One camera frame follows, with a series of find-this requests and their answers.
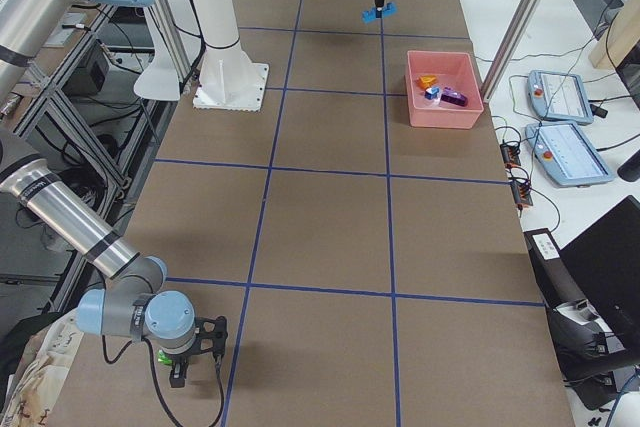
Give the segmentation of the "teach pendant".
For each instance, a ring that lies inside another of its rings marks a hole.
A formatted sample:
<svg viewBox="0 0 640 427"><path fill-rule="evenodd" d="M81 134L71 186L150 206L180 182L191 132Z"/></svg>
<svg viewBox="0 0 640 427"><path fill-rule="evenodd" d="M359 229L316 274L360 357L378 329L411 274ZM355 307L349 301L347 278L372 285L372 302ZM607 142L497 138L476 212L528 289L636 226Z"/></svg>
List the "teach pendant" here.
<svg viewBox="0 0 640 427"><path fill-rule="evenodd" d="M560 187L599 185L614 180L613 171L574 121L528 124L525 139L542 170Z"/></svg>
<svg viewBox="0 0 640 427"><path fill-rule="evenodd" d="M527 77L529 104L536 115L548 121L593 122L583 79L580 75L532 70Z"/></svg>

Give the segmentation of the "far teach pendant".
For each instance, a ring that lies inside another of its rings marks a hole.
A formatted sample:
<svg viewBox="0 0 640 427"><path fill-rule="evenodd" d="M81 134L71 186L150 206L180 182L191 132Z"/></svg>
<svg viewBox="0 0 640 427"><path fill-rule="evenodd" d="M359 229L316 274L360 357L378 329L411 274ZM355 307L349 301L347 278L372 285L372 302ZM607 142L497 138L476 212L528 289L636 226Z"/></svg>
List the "far teach pendant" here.
<svg viewBox="0 0 640 427"><path fill-rule="evenodd" d="M548 121L593 122L583 79L580 75L532 70L527 77L529 104L536 115Z"/></svg>

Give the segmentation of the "pink plastic box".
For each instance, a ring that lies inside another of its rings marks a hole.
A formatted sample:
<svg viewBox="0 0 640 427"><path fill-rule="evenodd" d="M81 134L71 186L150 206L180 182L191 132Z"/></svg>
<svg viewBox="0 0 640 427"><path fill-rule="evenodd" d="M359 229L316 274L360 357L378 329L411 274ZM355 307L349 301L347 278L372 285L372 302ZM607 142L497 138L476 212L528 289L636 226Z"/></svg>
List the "pink plastic box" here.
<svg viewBox="0 0 640 427"><path fill-rule="evenodd" d="M467 130L484 111L466 52L410 50L405 81L412 127Z"/></svg>

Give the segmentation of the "near teach pendant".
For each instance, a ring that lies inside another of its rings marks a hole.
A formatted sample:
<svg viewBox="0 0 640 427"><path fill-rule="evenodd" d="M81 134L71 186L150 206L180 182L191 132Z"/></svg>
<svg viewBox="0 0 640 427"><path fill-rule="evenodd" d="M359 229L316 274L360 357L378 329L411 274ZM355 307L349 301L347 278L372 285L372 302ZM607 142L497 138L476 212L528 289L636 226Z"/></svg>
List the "near teach pendant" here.
<svg viewBox="0 0 640 427"><path fill-rule="evenodd" d="M574 121L528 124L525 139L542 170L560 187L599 185L614 180L613 171Z"/></svg>

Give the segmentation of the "long blue block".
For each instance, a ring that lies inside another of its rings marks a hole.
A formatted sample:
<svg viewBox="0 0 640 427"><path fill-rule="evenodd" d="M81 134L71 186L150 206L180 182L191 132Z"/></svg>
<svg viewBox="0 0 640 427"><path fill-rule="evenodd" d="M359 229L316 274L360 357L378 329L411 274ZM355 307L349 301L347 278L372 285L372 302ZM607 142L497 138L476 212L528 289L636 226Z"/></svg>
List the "long blue block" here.
<svg viewBox="0 0 640 427"><path fill-rule="evenodd" d="M361 18L365 24L394 15L397 12L397 6L394 2L387 3L384 7L372 7L362 12Z"/></svg>

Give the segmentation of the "orange block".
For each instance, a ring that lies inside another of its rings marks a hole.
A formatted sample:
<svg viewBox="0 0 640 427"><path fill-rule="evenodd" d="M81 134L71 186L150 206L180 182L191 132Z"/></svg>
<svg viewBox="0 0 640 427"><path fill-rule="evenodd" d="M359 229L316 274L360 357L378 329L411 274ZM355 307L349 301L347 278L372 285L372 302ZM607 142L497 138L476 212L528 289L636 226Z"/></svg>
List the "orange block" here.
<svg viewBox="0 0 640 427"><path fill-rule="evenodd" d="M438 77L435 75L422 75L417 79L417 85L423 90L435 86L437 82Z"/></svg>

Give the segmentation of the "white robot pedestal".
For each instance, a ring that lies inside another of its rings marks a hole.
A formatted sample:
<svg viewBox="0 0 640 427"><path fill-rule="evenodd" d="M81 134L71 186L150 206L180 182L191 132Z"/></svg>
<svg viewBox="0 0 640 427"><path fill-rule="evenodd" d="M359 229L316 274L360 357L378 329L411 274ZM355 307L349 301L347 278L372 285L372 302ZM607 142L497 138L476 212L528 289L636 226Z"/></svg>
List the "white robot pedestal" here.
<svg viewBox="0 0 640 427"><path fill-rule="evenodd" d="M258 111L269 66L252 62L243 50L233 1L193 0L193 3L206 47L194 106Z"/></svg>

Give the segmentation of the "cloth bag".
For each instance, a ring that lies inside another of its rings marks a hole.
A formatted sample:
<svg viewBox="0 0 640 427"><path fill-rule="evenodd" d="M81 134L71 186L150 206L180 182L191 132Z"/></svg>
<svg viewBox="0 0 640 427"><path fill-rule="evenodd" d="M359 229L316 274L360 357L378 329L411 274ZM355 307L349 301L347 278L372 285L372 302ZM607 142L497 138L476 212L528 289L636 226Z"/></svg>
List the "cloth bag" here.
<svg viewBox="0 0 640 427"><path fill-rule="evenodd" d="M47 425L83 336L74 308L28 342L1 411L2 426Z"/></svg>

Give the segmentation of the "usb hub far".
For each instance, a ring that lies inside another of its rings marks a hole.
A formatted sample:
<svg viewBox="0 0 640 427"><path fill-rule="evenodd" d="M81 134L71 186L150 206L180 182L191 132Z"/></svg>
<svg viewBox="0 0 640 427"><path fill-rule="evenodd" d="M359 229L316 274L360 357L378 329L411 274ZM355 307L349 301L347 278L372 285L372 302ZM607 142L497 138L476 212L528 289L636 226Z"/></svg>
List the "usb hub far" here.
<svg viewBox="0 0 640 427"><path fill-rule="evenodd" d="M506 168L511 169L521 166L520 147L518 144L503 142L500 144L500 152Z"/></svg>

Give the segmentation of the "usb hub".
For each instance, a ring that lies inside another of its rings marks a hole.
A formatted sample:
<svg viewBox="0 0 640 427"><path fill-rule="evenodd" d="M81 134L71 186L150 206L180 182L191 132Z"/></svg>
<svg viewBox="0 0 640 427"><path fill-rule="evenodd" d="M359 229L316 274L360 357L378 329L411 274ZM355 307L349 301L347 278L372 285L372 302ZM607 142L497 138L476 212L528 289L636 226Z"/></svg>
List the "usb hub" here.
<svg viewBox="0 0 640 427"><path fill-rule="evenodd" d="M533 206L533 201L530 194L530 188L526 183L521 183L512 179L510 181L510 187L516 207L520 210Z"/></svg>
<svg viewBox="0 0 640 427"><path fill-rule="evenodd" d="M500 144L500 152L506 168L511 169L521 166L520 147L518 144L503 142Z"/></svg>

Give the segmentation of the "small blue block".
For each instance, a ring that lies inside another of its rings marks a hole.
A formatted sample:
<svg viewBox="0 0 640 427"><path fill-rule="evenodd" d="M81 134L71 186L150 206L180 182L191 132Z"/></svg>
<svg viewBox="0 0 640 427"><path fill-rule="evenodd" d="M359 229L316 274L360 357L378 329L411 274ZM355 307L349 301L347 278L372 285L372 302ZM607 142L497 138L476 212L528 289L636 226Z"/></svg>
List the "small blue block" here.
<svg viewBox="0 0 640 427"><path fill-rule="evenodd" d="M424 96L428 100L436 101L441 96L441 90L438 86L429 87L425 90Z"/></svg>

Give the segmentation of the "usb hub near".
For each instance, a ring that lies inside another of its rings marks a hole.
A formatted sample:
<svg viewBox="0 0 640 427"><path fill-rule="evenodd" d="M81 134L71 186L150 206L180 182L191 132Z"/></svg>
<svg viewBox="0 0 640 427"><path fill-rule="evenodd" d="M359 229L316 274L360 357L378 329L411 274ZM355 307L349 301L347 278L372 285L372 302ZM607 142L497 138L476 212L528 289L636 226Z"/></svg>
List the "usb hub near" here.
<svg viewBox="0 0 640 427"><path fill-rule="evenodd" d="M510 181L510 187L516 207L520 210L533 206L533 201L530 194L530 188L526 183L521 183L512 179Z"/></svg>

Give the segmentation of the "purple block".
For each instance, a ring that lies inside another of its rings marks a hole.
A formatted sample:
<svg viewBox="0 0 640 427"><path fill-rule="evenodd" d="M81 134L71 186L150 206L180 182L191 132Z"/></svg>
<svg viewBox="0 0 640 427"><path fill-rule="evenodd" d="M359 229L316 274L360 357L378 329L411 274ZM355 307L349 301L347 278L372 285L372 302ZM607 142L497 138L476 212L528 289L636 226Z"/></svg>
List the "purple block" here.
<svg viewBox="0 0 640 427"><path fill-rule="evenodd" d="M468 105L468 98L464 94L450 87L445 87L442 90L441 100L443 102L461 107L466 107Z"/></svg>

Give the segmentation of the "aluminium frame post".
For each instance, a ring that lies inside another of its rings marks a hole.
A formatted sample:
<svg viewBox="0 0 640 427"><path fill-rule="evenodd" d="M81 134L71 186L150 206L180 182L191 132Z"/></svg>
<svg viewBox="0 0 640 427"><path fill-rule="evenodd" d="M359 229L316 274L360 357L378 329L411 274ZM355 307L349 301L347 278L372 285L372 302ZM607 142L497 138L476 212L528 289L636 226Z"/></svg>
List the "aluminium frame post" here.
<svg viewBox="0 0 640 427"><path fill-rule="evenodd" d="M480 95L485 103L489 103L493 97L540 1L520 0L480 88Z"/></svg>

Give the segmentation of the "green block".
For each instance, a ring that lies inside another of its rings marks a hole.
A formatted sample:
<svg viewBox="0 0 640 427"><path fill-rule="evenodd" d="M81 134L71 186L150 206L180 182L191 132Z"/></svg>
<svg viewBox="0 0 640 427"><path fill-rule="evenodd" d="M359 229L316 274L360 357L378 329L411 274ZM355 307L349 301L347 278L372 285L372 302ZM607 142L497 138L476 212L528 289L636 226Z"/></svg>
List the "green block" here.
<svg viewBox="0 0 640 427"><path fill-rule="evenodd" d="M161 349L158 350L157 361L163 365L170 365L172 363L171 359Z"/></svg>

